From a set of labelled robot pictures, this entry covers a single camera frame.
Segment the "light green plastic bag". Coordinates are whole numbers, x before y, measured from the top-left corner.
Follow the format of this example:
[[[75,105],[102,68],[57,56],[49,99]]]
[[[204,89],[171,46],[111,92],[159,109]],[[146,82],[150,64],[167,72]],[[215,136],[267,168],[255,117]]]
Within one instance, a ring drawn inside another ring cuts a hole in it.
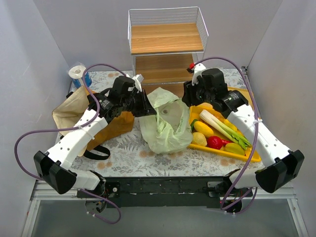
[[[139,123],[150,150],[167,154],[187,148],[193,140],[189,107],[181,98],[161,87],[151,92],[148,99],[157,114],[141,117]]]

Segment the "yellow toy lemon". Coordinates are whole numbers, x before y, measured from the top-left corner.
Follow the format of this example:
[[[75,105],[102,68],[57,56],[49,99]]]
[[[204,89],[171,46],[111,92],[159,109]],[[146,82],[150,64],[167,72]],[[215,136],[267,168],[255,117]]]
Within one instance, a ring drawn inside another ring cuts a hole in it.
[[[200,132],[194,132],[192,144],[205,147],[207,146],[206,137]]]

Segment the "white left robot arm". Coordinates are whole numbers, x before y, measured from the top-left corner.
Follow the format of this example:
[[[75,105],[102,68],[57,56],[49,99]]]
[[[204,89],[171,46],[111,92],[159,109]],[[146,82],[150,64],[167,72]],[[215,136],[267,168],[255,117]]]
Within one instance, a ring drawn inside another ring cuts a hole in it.
[[[89,105],[75,124],[57,144],[45,153],[34,156],[39,177],[57,193],[65,194],[70,189],[85,189],[95,195],[103,195],[106,180],[95,171],[74,170],[75,158],[97,133],[106,128],[122,112],[131,112],[135,117],[156,115],[145,90],[141,87],[143,76],[119,76],[111,88],[88,96]]]

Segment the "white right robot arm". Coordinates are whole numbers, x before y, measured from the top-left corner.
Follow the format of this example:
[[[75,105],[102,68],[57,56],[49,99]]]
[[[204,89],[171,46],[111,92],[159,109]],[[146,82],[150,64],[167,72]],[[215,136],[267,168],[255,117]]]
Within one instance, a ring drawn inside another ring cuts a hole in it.
[[[228,90],[224,74],[203,64],[190,67],[191,81],[184,83],[183,102],[187,106],[209,103],[255,145],[263,168],[234,171],[227,176],[235,188],[260,187],[273,193],[297,177],[304,161],[300,150],[292,151],[280,142],[258,119],[248,100],[238,90]]]

